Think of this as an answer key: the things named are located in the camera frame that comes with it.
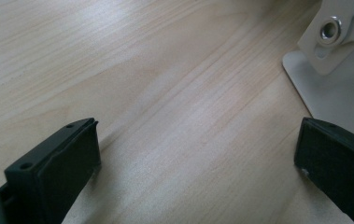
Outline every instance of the white mount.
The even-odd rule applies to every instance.
[[[323,0],[283,65],[316,119],[354,133],[354,0]]]

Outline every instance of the light wood surface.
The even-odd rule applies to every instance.
[[[0,186],[94,117],[103,168],[64,223],[351,223],[293,166],[309,114],[281,58],[319,4],[0,1]]]

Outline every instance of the small hole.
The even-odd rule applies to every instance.
[[[316,54],[318,59],[322,60],[325,59],[328,56],[328,54],[331,53],[331,49],[326,49],[321,46],[316,46],[316,48],[314,49],[314,53]]]
[[[330,39],[336,34],[336,25],[332,22],[328,22],[324,25],[321,31],[322,39]]]
[[[20,169],[26,170],[26,169],[29,169],[31,166],[33,166],[32,163],[26,162],[25,164],[23,164],[23,165],[20,166]]]

